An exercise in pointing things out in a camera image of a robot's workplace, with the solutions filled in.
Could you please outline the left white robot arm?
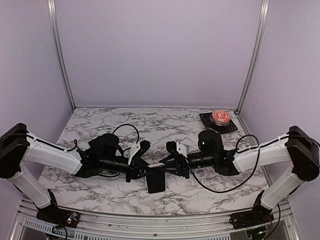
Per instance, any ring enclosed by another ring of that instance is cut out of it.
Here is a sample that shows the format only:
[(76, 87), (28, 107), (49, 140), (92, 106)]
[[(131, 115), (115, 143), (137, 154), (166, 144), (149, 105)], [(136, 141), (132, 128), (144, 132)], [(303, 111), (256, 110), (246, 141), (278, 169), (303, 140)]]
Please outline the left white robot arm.
[(64, 216), (62, 209), (58, 208), (50, 191), (26, 168), (25, 162), (60, 169), (79, 178), (112, 171), (126, 174), (127, 180), (137, 179), (148, 165), (145, 161), (139, 163), (150, 148), (147, 140), (132, 145), (128, 156), (120, 147), (119, 138), (112, 133), (100, 135), (88, 144), (86, 150), (76, 146), (66, 149), (38, 138), (24, 123), (18, 123), (0, 137), (0, 177), (30, 198), (51, 222), (58, 223)]

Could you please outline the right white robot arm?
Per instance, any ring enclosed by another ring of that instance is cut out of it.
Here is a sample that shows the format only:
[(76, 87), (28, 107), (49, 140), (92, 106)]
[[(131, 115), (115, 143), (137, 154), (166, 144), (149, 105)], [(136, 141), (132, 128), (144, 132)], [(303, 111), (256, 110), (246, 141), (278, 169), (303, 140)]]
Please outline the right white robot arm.
[(212, 167), (222, 176), (236, 176), (247, 170), (281, 162), (289, 162), (287, 170), (266, 190), (260, 193), (247, 219), (258, 224), (280, 201), (292, 194), (304, 182), (320, 174), (320, 144), (298, 126), (287, 134), (254, 146), (225, 150), (220, 134), (204, 130), (198, 134), (198, 152), (188, 153), (182, 143), (168, 141), (169, 156), (161, 160), (166, 171), (189, 178), (194, 169)]

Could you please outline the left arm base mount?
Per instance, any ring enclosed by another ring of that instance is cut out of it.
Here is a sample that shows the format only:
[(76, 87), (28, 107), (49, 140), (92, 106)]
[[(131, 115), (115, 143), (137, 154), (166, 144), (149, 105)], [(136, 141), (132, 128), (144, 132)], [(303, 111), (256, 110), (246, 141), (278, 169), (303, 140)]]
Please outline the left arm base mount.
[(64, 227), (76, 228), (80, 214), (77, 211), (62, 209), (58, 206), (54, 193), (47, 189), (50, 204), (44, 208), (36, 207), (36, 218), (53, 224), (62, 224)]

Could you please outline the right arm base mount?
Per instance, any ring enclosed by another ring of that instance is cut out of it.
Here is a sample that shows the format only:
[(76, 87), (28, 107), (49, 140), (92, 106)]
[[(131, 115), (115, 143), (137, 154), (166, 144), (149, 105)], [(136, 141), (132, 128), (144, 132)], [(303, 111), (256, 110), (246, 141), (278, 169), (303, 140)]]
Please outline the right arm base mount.
[(264, 190), (257, 196), (251, 210), (233, 213), (230, 215), (229, 223), (234, 230), (254, 227), (256, 225), (272, 222), (275, 218), (271, 209), (267, 209), (261, 204)]

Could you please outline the grey phone case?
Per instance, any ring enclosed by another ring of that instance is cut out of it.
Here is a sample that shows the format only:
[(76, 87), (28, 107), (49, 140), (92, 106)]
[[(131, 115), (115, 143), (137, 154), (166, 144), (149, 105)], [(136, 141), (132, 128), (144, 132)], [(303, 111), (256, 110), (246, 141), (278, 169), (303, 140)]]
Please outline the grey phone case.
[(153, 175), (161, 174), (165, 164), (162, 162), (150, 164), (147, 166), (147, 171)]

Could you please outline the black smartphone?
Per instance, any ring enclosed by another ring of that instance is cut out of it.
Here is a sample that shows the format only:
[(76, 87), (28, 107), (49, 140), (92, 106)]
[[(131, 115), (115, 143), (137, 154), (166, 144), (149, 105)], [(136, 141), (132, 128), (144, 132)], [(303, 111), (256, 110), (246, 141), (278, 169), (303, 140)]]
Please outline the black smartphone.
[(146, 175), (146, 183), (149, 194), (164, 192), (166, 190), (166, 173), (152, 168)]

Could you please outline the clear magsafe phone case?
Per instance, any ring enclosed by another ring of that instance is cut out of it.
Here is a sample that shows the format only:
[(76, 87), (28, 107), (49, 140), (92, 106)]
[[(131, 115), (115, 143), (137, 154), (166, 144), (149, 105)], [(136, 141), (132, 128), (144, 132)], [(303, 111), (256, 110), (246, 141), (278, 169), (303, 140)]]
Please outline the clear magsafe phone case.
[(206, 179), (207, 176), (208, 176), (208, 171), (206, 169), (195, 169), (194, 170), (194, 173), (195, 173), (195, 176), (198, 178), (198, 179)]

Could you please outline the blue phone case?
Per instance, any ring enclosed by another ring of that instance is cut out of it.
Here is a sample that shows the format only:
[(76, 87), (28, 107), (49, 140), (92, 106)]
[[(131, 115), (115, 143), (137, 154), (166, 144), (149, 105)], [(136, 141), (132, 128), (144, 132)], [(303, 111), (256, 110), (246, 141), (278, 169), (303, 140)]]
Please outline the blue phone case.
[(187, 152), (187, 154), (189, 154), (189, 153), (191, 153), (191, 152), (192, 152), (192, 150), (193, 150), (192, 146), (187, 145), (187, 144), (185, 144), (184, 146), (185, 146), (185, 148), (186, 148), (186, 152)]

